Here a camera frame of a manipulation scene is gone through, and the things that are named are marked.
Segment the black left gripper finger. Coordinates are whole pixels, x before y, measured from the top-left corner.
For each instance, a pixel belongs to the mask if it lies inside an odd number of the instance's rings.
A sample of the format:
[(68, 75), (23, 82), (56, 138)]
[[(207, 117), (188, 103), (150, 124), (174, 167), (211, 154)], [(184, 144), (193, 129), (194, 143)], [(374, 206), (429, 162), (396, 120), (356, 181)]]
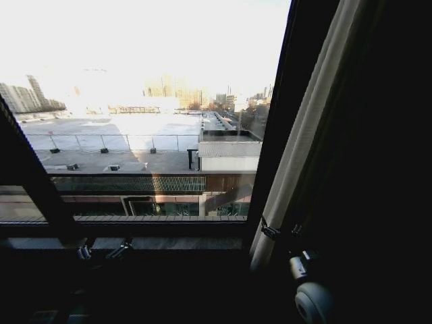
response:
[(77, 255), (80, 260), (87, 261), (92, 257), (92, 248), (96, 238), (87, 238), (84, 243), (78, 247)]
[(108, 261), (121, 259), (128, 252), (134, 249), (132, 243), (133, 237), (125, 238), (117, 248), (105, 256), (105, 259)]

